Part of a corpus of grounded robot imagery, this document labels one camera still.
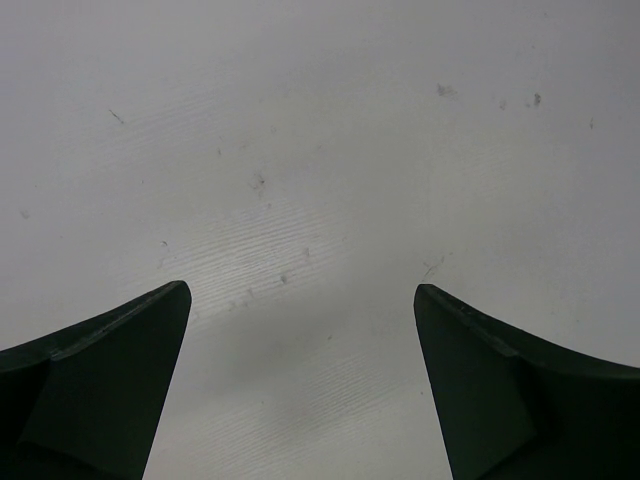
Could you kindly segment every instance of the dark speck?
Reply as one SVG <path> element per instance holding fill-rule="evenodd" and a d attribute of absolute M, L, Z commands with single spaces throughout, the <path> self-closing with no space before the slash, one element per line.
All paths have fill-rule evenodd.
<path fill-rule="evenodd" d="M 256 173 L 253 175 L 253 180 L 249 183 L 249 186 L 258 192 L 258 196 L 262 198 L 262 194 L 264 193 L 266 180 L 262 176 L 261 173 Z"/>
<path fill-rule="evenodd" d="M 458 92 L 456 92 L 451 85 L 438 84 L 438 95 L 445 98 L 455 98 Z"/>

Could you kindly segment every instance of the scratch mark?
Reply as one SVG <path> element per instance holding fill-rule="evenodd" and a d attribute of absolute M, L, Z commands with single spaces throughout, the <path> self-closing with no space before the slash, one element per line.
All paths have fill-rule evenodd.
<path fill-rule="evenodd" d="M 427 280 L 429 280 L 429 278 L 433 277 L 443 263 L 444 263 L 444 256 L 440 257 L 440 261 L 438 263 L 431 266 L 429 266 L 427 262 L 422 262 L 422 264 L 425 267 L 428 267 L 427 273 L 425 273 L 424 277 L 422 277 L 422 281 L 426 282 Z"/>
<path fill-rule="evenodd" d="M 122 120 L 118 115 L 116 115 L 116 113 L 113 110 L 109 109 L 109 112 L 111 113 L 111 115 L 113 115 L 114 117 L 116 117 L 118 119 L 120 124 L 124 125 L 124 120 Z"/>

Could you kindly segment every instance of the dark green object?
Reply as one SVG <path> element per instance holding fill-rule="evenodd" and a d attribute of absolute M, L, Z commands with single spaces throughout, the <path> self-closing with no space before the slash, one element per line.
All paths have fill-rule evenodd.
<path fill-rule="evenodd" d="M 455 480 L 640 478 L 640 369 L 554 345 L 433 285 L 414 307 Z"/>
<path fill-rule="evenodd" d="M 0 352 L 0 478 L 141 479 L 190 306 L 173 282 Z"/>

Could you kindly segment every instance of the dark green plastic piece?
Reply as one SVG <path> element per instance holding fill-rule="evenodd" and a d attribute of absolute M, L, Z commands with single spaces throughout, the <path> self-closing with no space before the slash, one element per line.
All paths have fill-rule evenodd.
<path fill-rule="evenodd" d="M 173 282 L 0 352 L 0 479 L 142 479 L 190 306 Z"/>
<path fill-rule="evenodd" d="M 454 480 L 640 479 L 640 369 L 554 345 L 433 285 L 418 287 L 414 307 Z"/>

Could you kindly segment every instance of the white surface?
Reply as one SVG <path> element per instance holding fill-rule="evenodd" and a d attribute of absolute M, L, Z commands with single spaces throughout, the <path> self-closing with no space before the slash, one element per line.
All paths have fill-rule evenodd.
<path fill-rule="evenodd" d="M 640 365 L 639 15 L 3 2 L 0 348 L 184 279 L 146 479 L 450 478 L 422 280 Z"/>

